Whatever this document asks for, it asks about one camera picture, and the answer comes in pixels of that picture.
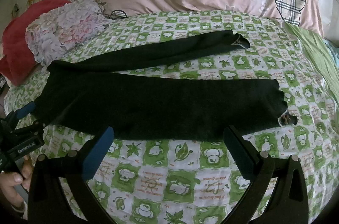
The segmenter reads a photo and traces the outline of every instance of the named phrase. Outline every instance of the bed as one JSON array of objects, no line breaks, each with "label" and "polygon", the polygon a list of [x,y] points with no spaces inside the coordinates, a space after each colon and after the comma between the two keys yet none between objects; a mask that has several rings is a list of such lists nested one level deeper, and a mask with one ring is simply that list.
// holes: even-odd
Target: bed
[{"label": "bed", "polygon": [[[338,185],[337,106],[323,77],[303,55],[298,39],[288,34],[279,20],[227,10],[144,14],[112,23],[101,36],[72,50],[63,60],[78,62],[116,49],[224,29],[241,33],[251,48],[123,73],[177,79],[277,79],[289,112],[298,116],[298,124],[245,138],[271,156],[299,156],[312,221]],[[41,70],[27,84],[12,88],[6,96],[6,112],[38,97],[47,78],[48,72]],[[29,116],[20,125],[32,121]],[[79,150],[90,136],[50,125],[44,138],[45,145],[34,153],[33,159],[40,153],[53,158],[66,155],[70,149]],[[216,160],[211,163],[209,157]],[[72,209],[81,216],[63,184]],[[178,140],[115,140],[94,179],[89,181],[93,193],[117,223],[167,223],[174,215],[180,215],[180,221],[185,223],[201,223],[199,219],[219,223],[248,184],[222,142]],[[273,186],[274,181],[257,215],[263,212]]]}]

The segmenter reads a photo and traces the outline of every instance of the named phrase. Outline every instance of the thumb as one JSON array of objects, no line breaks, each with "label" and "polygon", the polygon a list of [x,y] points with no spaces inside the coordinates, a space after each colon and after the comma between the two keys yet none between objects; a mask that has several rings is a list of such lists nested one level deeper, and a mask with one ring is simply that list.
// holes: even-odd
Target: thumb
[{"label": "thumb", "polygon": [[0,181],[3,186],[13,187],[23,182],[23,178],[19,173],[2,173],[0,175]]}]

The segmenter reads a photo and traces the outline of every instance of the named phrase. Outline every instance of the metal screw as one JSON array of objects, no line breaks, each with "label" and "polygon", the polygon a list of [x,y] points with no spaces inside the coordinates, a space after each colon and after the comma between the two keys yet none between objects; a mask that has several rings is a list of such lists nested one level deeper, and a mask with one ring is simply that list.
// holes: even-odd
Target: metal screw
[{"label": "metal screw", "polygon": [[43,161],[43,160],[45,160],[45,158],[46,158],[46,155],[45,155],[45,154],[40,154],[40,155],[38,156],[38,160],[39,160],[39,161]]},{"label": "metal screw", "polygon": [[292,155],[291,158],[292,158],[292,160],[295,161],[295,162],[298,162],[298,161],[299,161],[299,157],[296,156],[296,155]]},{"label": "metal screw", "polygon": [[261,151],[261,152],[260,152],[260,156],[261,156],[262,158],[267,158],[267,157],[268,157],[268,153],[265,152],[265,151]]},{"label": "metal screw", "polygon": [[78,152],[75,149],[72,149],[68,152],[69,157],[75,157],[78,154]]}]

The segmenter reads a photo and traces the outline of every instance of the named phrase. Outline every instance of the hand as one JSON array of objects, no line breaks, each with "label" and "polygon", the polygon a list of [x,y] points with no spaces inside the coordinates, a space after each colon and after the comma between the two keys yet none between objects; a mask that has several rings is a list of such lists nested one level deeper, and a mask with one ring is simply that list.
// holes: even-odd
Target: hand
[{"label": "hand", "polygon": [[28,155],[24,156],[23,177],[19,173],[0,173],[0,190],[13,206],[20,208],[23,203],[23,198],[16,192],[14,186],[22,184],[26,190],[29,190],[32,173],[32,160]]}]

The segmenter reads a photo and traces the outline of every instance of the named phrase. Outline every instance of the blue gripper pad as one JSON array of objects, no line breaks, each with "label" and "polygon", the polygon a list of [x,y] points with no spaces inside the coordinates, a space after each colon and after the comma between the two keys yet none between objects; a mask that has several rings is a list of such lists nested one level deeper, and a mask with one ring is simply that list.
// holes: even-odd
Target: blue gripper pad
[{"label": "blue gripper pad", "polygon": [[114,140],[114,131],[108,127],[83,160],[82,179],[92,179]]}]

